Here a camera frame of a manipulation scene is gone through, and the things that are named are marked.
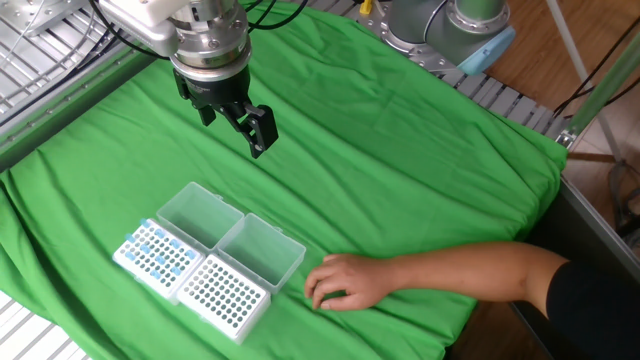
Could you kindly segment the bare person hand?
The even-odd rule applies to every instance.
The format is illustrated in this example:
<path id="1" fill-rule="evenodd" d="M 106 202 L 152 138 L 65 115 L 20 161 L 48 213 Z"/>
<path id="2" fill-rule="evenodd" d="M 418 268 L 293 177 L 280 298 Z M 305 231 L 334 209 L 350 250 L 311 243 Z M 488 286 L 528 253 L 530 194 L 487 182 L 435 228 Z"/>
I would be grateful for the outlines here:
<path id="1" fill-rule="evenodd" d="M 309 273 L 304 295 L 313 309 L 355 311 L 378 304 L 397 285 L 389 259 L 332 254 Z"/>

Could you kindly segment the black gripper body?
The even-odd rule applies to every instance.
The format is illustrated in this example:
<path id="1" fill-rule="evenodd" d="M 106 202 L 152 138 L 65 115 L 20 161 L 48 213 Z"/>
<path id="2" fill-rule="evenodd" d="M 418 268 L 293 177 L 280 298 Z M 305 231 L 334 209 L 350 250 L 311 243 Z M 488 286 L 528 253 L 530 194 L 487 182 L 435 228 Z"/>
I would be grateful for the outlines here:
<path id="1" fill-rule="evenodd" d="M 190 79 L 173 70 L 179 95 L 205 105 L 243 104 L 249 101 L 250 71 L 246 66 L 239 73 L 213 82 Z"/>

